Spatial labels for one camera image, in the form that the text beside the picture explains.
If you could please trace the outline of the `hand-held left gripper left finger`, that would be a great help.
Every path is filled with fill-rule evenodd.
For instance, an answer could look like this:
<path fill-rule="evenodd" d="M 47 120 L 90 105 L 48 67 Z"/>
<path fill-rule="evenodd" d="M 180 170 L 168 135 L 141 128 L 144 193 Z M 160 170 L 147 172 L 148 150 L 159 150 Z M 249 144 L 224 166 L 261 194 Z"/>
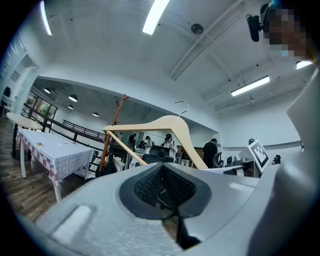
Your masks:
<path fill-rule="evenodd" d="M 180 256 L 183 249 L 161 220 L 138 218 L 121 202 L 127 179 L 156 164 L 88 182 L 36 222 L 36 237 L 49 256 Z"/>

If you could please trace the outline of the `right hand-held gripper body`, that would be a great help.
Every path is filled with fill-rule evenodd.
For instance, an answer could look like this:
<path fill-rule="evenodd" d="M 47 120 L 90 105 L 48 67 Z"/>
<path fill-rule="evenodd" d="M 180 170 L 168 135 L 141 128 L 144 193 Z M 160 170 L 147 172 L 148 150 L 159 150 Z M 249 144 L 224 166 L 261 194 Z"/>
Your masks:
<path fill-rule="evenodd" d="M 256 140 L 237 155 L 230 156 L 227 159 L 227 164 L 222 168 L 209 168 L 207 171 L 218 174 L 260 178 L 269 163 L 270 157 L 265 148 L 259 140 Z"/>

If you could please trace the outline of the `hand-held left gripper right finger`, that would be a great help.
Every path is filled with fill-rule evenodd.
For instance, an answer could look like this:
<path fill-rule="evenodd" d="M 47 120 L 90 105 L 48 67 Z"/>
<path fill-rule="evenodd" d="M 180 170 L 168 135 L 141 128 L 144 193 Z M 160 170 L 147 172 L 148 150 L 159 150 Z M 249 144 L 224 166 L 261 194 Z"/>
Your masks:
<path fill-rule="evenodd" d="M 242 210 L 258 182 L 164 163 L 162 184 L 178 216 L 178 231 L 177 241 L 162 239 L 162 250 L 248 250 L 257 218 L 244 217 Z"/>

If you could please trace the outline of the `light wooden hanger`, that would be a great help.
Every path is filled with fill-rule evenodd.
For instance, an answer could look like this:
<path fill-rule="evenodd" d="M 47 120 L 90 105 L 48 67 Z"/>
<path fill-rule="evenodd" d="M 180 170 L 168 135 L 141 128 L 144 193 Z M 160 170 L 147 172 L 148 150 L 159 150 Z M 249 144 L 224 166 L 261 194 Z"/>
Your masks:
<path fill-rule="evenodd" d="M 202 158 L 196 152 L 190 137 L 190 132 L 187 123 L 179 116 L 166 115 L 162 116 L 152 122 L 141 124 L 124 124 L 124 125 L 108 125 L 103 128 L 103 132 L 106 135 L 111 136 L 114 140 L 134 159 L 136 159 L 141 165 L 147 163 L 139 158 L 131 149 L 129 149 L 123 142 L 121 142 L 114 132 L 127 132 L 127 131 L 171 131 L 177 140 L 180 142 L 186 153 L 193 161 L 196 168 L 199 170 L 207 169 L 207 165 Z"/>

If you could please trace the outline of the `brown wooden coat rack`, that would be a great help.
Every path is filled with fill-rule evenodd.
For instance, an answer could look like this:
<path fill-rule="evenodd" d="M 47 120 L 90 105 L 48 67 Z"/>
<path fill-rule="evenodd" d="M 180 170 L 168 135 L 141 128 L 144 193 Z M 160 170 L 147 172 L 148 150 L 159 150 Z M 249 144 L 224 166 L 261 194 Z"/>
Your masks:
<path fill-rule="evenodd" d="M 118 102 L 117 99 L 115 100 L 116 101 L 116 105 L 117 105 L 117 109 L 116 109 L 116 111 L 113 112 L 114 113 L 114 117 L 113 117 L 113 120 L 111 122 L 112 126 L 114 126 L 117 123 L 117 117 L 118 117 L 119 111 L 121 110 L 124 101 L 127 100 L 128 98 L 129 98 L 129 96 L 124 94 L 120 102 Z M 105 157 L 106 157 L 106 154 L 107 154 L 107 149 L 108 149 L 108 145 L 109 145 L 109 142 L 110 142 L 110 138 L 111 138 L 111 136 L 107 135 L 106 136 L 106 141 L 104 142 L 104 148 L 103 148 L 102 157 L 101 157 L 100 165 L 99 165 L 99 174 L 102 173 L 102 170 L 103 170 L 103 167 L 104 167 Z"/>

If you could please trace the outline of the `person's left forearm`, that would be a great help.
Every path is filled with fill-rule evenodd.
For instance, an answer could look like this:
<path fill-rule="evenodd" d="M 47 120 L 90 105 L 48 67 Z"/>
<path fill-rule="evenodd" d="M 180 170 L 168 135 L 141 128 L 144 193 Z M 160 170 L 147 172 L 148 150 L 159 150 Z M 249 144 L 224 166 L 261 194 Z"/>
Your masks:
<path fill-rule="evenodd" d="M 277 170 L 247 256 L 320 256 L 320 68 L 287 114 L 303 151 Z"/>

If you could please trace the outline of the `black office chair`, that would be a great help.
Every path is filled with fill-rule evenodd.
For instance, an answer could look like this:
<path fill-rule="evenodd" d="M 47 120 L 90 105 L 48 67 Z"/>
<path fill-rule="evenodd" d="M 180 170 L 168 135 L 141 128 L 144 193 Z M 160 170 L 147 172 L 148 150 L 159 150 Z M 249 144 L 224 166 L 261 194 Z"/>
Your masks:
<path fill-rule="evenodd" d="M 222 160 L 222 152 L 218 152 L 213 157 L 213 166 L 214 168 L 222 168 L 224 165 L 224 161 Z"/>
<path fill-rule="evenodd" d="M 170 156 L 170 149 L 158 145 L 152 146 L 149 152 L 142 156 L 142 160 L 147 164 L 174 162 L 174 158 Z"/>

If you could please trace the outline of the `black hanging bag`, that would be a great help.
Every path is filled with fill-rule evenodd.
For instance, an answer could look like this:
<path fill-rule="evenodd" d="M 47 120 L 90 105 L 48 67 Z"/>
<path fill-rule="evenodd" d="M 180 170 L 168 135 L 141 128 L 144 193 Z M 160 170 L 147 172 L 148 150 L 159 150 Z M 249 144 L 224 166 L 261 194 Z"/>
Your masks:
<path fill-rule="evenodd" d="M 114 145 L 110 146 L 108 162 L 105 167 L 102 169 L 102 176 L 114 174 L 117 172 L 116 165 L 114 163 Z"/>

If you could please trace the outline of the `cream fabric bag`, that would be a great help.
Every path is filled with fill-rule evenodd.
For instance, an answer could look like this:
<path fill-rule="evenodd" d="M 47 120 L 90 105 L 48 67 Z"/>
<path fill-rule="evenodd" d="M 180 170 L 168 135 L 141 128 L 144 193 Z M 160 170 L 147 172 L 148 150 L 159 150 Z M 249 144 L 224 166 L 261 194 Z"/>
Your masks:
<path fill-rule="evenodd" d="M 117 173 L 122 172 L 125 167 L 125 163 L 123 163 L 122 159 L 118 156 L 113 156 L 113 164 Z"/>

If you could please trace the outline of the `table with checked tablecloth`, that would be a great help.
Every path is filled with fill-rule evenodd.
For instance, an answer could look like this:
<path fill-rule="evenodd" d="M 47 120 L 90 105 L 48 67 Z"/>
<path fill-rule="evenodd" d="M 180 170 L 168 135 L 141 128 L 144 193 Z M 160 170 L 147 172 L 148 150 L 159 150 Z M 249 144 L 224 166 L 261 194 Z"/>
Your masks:
<path fill-rule="evenodd" d="M 19 128 L 17 138 L 20 149 L 27 147 L 35 159 L 48 171 L 48 177 L 54 188 L 56 201 L 62 200 L 60 182 L 76 172 L 83 172 L 84 178 L 89 177 L 89 165 L 94 150 L 90 147 L 73 142 L 55 133 L 46 133 Z"/>

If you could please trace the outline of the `black curved railing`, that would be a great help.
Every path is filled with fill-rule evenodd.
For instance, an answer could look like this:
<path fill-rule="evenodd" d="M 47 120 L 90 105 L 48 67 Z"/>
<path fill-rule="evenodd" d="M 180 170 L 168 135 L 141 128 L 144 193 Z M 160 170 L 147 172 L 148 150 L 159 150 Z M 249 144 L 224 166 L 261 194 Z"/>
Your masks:
<path fill-rule="evenodd" d="M 23 114 L 21 115 L 42 125 L 43 132 L 53 132 L 75 143 L 79 143 L 96 151 L 103 151 L 103 139 L 106 138 L 103 133 L 74 124 L 65 119 L 61 123 L 42 114 L 26 103 L 23 104 L 23 107 Z"/>

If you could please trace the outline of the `large glass window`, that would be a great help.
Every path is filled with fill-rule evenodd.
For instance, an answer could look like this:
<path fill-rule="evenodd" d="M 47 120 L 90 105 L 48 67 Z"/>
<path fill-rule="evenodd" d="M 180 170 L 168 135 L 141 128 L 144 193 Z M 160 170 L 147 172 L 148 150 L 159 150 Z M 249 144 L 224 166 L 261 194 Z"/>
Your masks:
<path fill-rule="evenodd" d="M 45 101 L 38 95 L 30 92 L 21 111 L 21 115 L 34 120 L 38 123 L 43 123 L 45 117 L 54 119 L 57 107 Z"/>

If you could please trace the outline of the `round beige table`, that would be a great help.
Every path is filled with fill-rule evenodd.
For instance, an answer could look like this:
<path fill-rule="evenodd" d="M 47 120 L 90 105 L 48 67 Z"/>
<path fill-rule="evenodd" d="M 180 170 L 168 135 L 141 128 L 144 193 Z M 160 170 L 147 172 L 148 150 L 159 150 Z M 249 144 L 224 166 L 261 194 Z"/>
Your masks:
<path fill-rule="evenodd" d="M 20 153 L 23 150 L 16 149 L 16 137 L 17 137 L 17 132 L 18 132 L 18 126 L 21 126 L 23 129 L 31 129 L 34 131 L 42 130 L 43 126 L 30 118 L 24 117 L 22 115 L 18 115 L 13 112 L 8 112 L 6 114 L 6 117 L 14 124 L 11 156 L 13 159 L 19 161 L 20 160 Z"/>

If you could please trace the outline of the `round grey ceiling speaker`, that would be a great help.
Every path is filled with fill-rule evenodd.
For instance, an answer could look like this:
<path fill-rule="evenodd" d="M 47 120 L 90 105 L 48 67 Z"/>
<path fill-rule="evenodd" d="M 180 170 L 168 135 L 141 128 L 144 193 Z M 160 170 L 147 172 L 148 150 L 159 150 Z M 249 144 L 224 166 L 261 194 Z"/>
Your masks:
<path fill-rule="evenodd" d="M 190 29 L 191 29 L 191 32 L 195 35 L 200 35 L 204 31 L 203 26 L 199 23 L 193 24 Z"/>

